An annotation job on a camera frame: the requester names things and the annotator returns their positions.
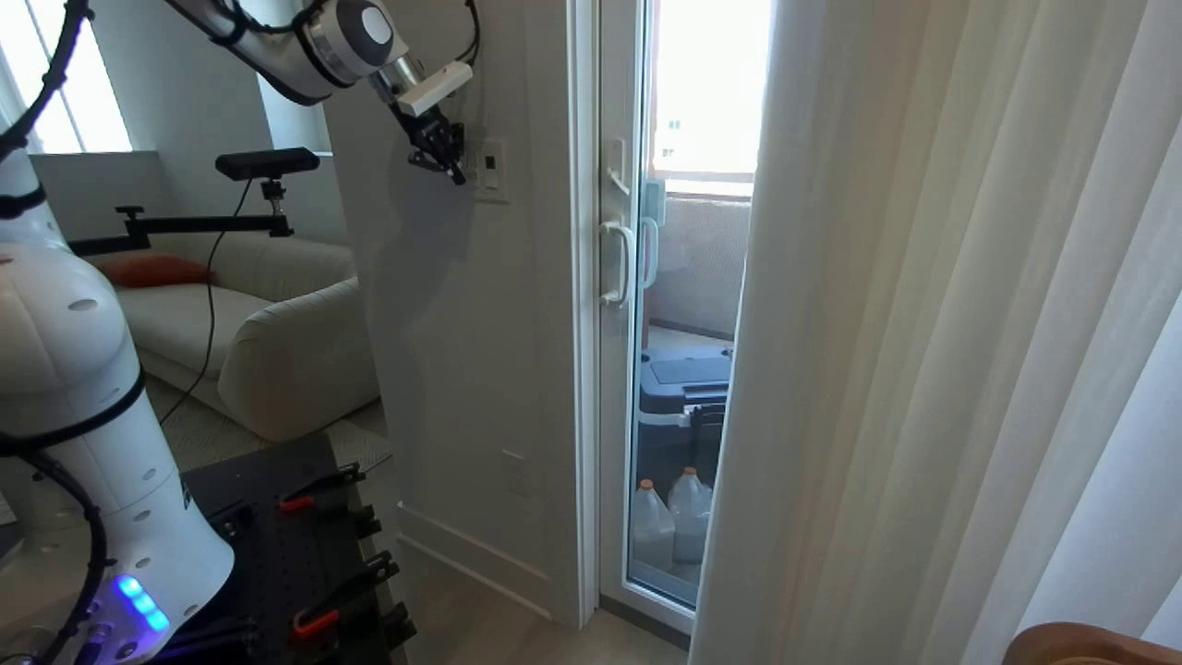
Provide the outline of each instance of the black cable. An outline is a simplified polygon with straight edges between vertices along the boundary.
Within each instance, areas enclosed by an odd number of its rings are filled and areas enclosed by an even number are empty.
[[[44,203],[44,188],[33,188],[26,196],[0,196],[0,218],[18,218],[41,203]]]
[[[41,92],[37,100],[22,111],[18,122],[11,122],[4,133],[0,133],[0,159],[7,159],[15,148],[26,148],[30,144],[30,133],[37,126],[37,118],[44,115],[48,100],[66,85],[66,67],[74,59],[74,44],[78,44],[78,33],[81,33],[81,22],[92,18],[92,7],[89,0],[66,0],[66,18],[63,18],[63,30],[59,30],[59,44],[48,59],[48,70],[41,74]]]
[[[52,635],[52,643],[37,654],[37,665],[52,665],[66,639],[78,632],[78,624],[85,621],[92,599],[100,595],[103,584],[103,569],[107,569],[107,528],[103,528],[103,514],[100,506],[85,495],[85,488],[78,484],[78,477],[70,477],[59,462],[52,462],[48,454],[33,451],[22,454],[22,462],[30,462],[41,477],[55,480],[78,506],[81,517],[89,525],[89,562],[85,562],[85,580],[81,591],[63,621],[63,628]]]
[[[70,443],[78,436],[89,436],[96,429],[103,429],[107,421],[122,417],[140,395],[144,395],[144,369],[140,377],[122,392],[122,399],[115,399],[107,410],[96,410],[81,421],[70,421],[63,429],[48,429],[48,432],[33,432],[33,436],[7,436],[0,432],[0,458],[18,458],[18,454],[33,454],[33,451],[48,451],[59,443]]]
[[[236,207],[229,218],[244,214],[244,203],[247,203],[247,192],[251,192],[255,181],[244,185],[244,192],[236,196]],[[192,377],[192,384],[174,399],[174,406],[159,417],[159,425],[166,425],[188,399],[192,392],[199,388],[199,381],[207,381],[211,373],[211,362],[214,362],[214,336],[218,336],[218,307],[214,307],[214,255],[222,248],[225,233],[218,233],[218,240],[211,244],[211,255],[207,255],[207,318],[211,318],[211,329],[207,329],[207,351],[199,358],[199,369]]]
[[[469,41],[469,48],[465,48],[462,55],[454,55],[454,59],[465,59],[469,67],[476,67],[480,44],[484,44],[484,30],[480,30],[476,0],[465,0],[465,7],[469,7],[469,15],[473,15],[473,41]]]

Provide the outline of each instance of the white curtain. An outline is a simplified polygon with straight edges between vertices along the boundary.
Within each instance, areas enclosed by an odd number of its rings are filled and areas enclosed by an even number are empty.
[[[1178,118],[1178,0],[783,0],[698,665],[1182,647]]]

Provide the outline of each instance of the white sofa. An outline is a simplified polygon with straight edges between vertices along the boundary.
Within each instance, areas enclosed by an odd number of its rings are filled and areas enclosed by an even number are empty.
[[[207,262],[214,236],[159,236]],[[299,236],[229,233],[214,255],[214,347],[196,399],[262,440],[299,440],[377,399],[351,255]],[[192,388],[207,284],[118,288],[148,377]]]

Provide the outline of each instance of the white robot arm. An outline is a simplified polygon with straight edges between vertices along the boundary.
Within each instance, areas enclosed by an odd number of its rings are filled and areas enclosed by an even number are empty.
[[[255,22],[240,0],[170,4],[296,103],[318,103],[369,78],[417,148],[414,163],[443,170],[454,185],[465,181],[465,137],[458,122],[443,118],[440,103],[473,78],[473,67],[458,59],[432,78],[417,78],[380,0],[314,0],[288,26]]]
[[[443,118],[440,100],[473,70],[451,63],[421,81],[384,4],[314,0],[292,26],[259,26],[236,0],[170,4],[299,103],[369,78],[417,148],[417,163],[462,181],[462,126]],[[66,22],[81,22],[85,7],[70,0]],[[63,78],[63,63],[55,55],[48,81]],[[229,580],[233,550],[185,495],[144,399],[122,307],[111,284],[63,244],[22,151],[44,100],[15,126],[0,118],[0,458],[26,458],[41,477],[74,488],[96,536],[78,602],[44,613],[15,599],[15,580],[44,580],[30,599],[52,595],[85,543],[74,543],[74,554],[70,547],[26,547],[30,558],[0,550],[0,661],[7,654],[151,661]],[[30,539],[55,528],[48,480],[4,462],[0,495]],[[85,632],[55,632],[63,613]]]

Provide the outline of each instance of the wooden floor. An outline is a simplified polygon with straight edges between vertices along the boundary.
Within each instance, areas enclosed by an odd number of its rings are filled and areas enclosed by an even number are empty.
[[[177,392],[151,384],[151,403],[163,414]],[[199,403],[181,406],[166,421],[170,447],[181,469],[214,466],[236,454],[262,451],[266,443],[240,432],[225,417]],[[358,462],[369,473],[377,517],[392,521],[388,443],[380,410],[362,410],[358,417],[329,429],[340,462]],[[417,635],[395,654],[395,665],[680,665],[687,654],[661,635],[650,635],[617,613],[598,610],[584,632],[561,628],[536,617],[532,610],[510,602],[506,595],[454,573],[451,565],[399,547],[392,547],[403,573],[392,595],[410,606]]]

